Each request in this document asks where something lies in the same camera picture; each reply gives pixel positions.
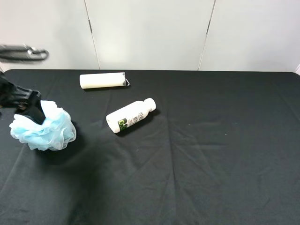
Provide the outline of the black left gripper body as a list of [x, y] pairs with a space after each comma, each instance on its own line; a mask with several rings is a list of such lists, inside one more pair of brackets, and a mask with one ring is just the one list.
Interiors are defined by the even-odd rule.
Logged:
[[0, 73], [0, 106], [26, 110], [36, 107], [41, 110], [41, 94], [39, 91], [25, 89], [9, 82], [4, 73]]

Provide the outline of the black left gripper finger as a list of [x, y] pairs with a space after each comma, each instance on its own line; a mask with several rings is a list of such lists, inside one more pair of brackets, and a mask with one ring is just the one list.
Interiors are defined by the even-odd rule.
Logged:
[[37, 124], [43, 124], [45, 121], [45, 114], [41, 106], [41, 101], [36, 101], [32, 104], [18, 108], [17, 114], [25, 116]]
[[3, 62], [35, 62], [49, 57], [46, 49], [38, 49], [28, 45], [0, 45], [0, 61]]

